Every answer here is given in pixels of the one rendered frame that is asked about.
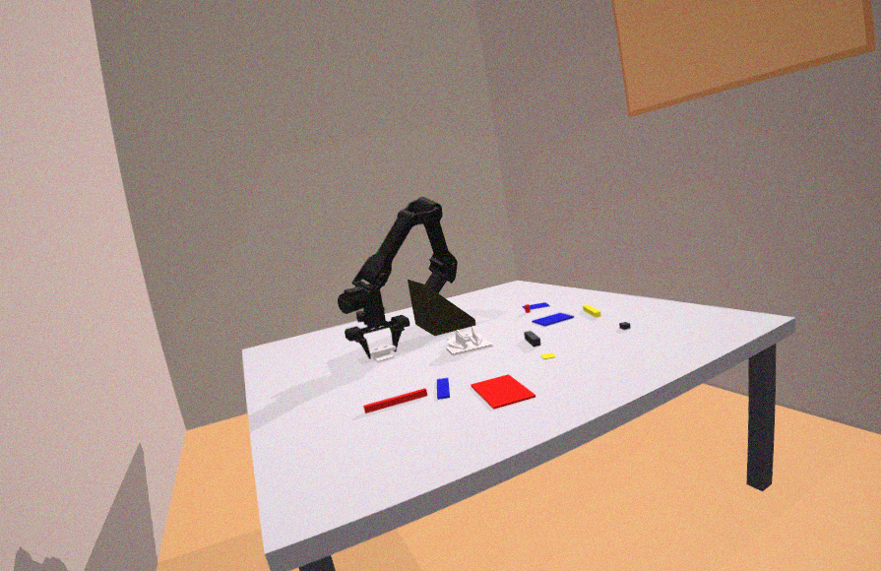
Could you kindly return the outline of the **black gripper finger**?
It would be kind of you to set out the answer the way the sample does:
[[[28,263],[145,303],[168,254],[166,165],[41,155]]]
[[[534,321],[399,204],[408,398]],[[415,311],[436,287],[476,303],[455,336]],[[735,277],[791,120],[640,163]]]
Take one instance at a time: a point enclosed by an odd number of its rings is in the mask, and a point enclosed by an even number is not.
[[[367,343],[367,339],[364,338],[364,340],[355,341],[355,342],[356,342],[356,343],[360,343],[360,344],[363,346],[363,348],[364,348],[365,352],[367,353],[368,357],[371,358],[371,352],[370,352],[370,349],[369,349],[369,345],[368,345],[368,343]]]
[[[390,328],[391,335],[392,335],[392,344],[394,347],[396,347],[396,350],[394,350],[394,352],[397,351],[398,342],[399,342],[401,333],[404,330],[405,330],[405,328],[398,329],[398,330],[394,330],[392,327]]]

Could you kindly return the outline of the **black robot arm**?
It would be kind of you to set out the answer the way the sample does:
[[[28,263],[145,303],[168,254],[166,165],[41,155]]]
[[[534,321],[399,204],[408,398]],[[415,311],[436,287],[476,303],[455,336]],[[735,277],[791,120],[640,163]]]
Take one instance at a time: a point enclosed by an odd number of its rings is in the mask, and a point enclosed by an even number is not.
[[[445,282],[452,283],[456,278],[457,260],[448,250],[440,220],[443,217],[442,206],[424,197],[408,203],[399,210],[397,219],[382,242],[378,251],[368,257],[352,282],[355,287],[345,289],[338,298],[338,305],[344,314],[357,311],[364,307],[382,303],[380,288],[385,285],[391,272],[392,261],[409,234],[417,224],[424,224],[433,255],[429,259],[431,276],[425,283],[440,292]],[[369,284],[361,280],[364,279]],[[364,312],[357,311],[358,323],[366,326]]]

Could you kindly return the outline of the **red flat square plate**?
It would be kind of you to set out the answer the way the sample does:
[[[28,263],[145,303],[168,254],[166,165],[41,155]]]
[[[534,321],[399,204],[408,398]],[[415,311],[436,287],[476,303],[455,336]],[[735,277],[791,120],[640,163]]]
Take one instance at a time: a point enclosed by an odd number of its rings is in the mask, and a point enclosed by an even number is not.
[[[535,398],[530,389],[509,374],[471,385],[493,409]]]

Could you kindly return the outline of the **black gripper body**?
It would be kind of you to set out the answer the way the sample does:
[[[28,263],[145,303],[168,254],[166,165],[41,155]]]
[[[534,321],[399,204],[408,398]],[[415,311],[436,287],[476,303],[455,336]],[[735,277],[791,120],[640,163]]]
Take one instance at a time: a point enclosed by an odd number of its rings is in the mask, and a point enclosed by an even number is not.
[[[346,329],[346,338],[349,341],[360,341],[364,340],[364,335],[368,333],[380,331],[391,327],[394,330],[398,330],[410,326],[409,318],[404,315],[391,317],[391,321],[387,322],[385,319],[384,311],[385,309],[383,307],[383,303],[375,306],[364,307],[363,312],[367,327],[362,329],[358,327]]]

